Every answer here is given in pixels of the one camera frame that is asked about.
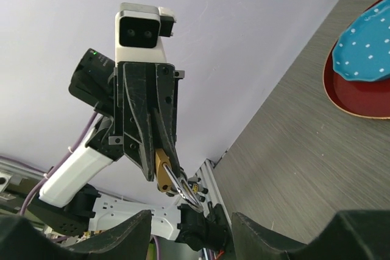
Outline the panda keychain with keys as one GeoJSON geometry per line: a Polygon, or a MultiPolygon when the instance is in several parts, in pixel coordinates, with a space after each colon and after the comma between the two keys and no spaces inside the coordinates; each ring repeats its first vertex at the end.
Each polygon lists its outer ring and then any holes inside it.
{"type": "Polygon", "coordinates": [[[201,213],[204,209],[202,203],[206,201],[206,195],[209,193],[207,187],[202,184],[202,180],[197,175],[188,178],[184,169],[180,168],[180,176],[175,181],[177,193],[192,207],[195,211],[201,213]]]}

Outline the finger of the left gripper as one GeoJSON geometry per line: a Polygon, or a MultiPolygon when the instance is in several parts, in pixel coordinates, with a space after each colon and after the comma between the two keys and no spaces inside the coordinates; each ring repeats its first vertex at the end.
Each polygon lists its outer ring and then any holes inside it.
{"type": "Polygon", "coordinates": [[[181,177],[176,151],[177,96],[179,78],[171,64],[155,65],[156,104],[152,107],[154,148],[157,158],[165,158],[173,174],[181,177]]]}
{"type": "Polygon", "coordinates": [[[155,177],[152,107],[156,104],[155,66],[125,62],[123,69],[124,154],[147,181],[155,177]]]}

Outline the blue dotted plate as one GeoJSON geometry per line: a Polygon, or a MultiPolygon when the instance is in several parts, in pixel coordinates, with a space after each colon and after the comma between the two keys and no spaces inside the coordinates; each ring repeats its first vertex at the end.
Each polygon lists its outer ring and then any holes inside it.
{"type": "Polygon", "coordinates": [[[347,81],[389,79],[389,0],[362,13],[340,35],[333,49],[333,70],[347,81]]]}

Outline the small brass padlock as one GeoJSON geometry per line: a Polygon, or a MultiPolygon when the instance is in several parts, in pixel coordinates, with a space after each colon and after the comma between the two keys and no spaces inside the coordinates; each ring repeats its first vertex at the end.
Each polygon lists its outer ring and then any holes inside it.
{"type": "Polygon", "coordinates": [[[175,189],[182,199],[196,212],[202,213],[204,208],[200,200],[195,196],[187,180],[177,177],[172,170],[169,156],[163,149],[155,150],[155,177],[161,192],[175,189]]]}

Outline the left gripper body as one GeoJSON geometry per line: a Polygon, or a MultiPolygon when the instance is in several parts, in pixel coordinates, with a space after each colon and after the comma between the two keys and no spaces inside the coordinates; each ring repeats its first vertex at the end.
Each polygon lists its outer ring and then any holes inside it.
{"type": "Polygon", "coordinates": [[[155,150],[162,149],[177,163],[177,94],[183,75],[170,63],[121,61],[116,78],[123,154],[135,163],[153,163],[155,150]]]}

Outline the red round tray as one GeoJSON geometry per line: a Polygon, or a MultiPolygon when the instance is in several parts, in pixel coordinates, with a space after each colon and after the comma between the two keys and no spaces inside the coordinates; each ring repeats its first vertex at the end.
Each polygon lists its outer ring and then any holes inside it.
{"type": "Polygon", "coordinates": [[[328,98],[337,108],[352,116],[366,119],[389,119],[389,79],[376,82],[343,79],[333,70],[332,53],[336,43],[327,57],[323,70],[324,90],[328,98]]]}

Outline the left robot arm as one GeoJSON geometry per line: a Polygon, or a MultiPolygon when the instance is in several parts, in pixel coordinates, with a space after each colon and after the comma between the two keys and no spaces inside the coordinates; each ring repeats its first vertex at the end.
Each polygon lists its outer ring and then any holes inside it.
{"type": "Polygon", "coordinates": [[[145,204],[121,203],[89,181],[127,157],[155,181],[160,192],[178,195],[172,208],[152,207],[152,233],[193,250],[226,250],[231,233],[221,202],[209,196],[205,177],[188,177],[179,163],[177,94],[184,73],[168,63],[162,46],[124,48],[110,59],[89,49],[71,77],[69,92],[101,117],[58,167],[52,168],[31,211],[67,236],[84,230],[108,230],[145,204]]]}

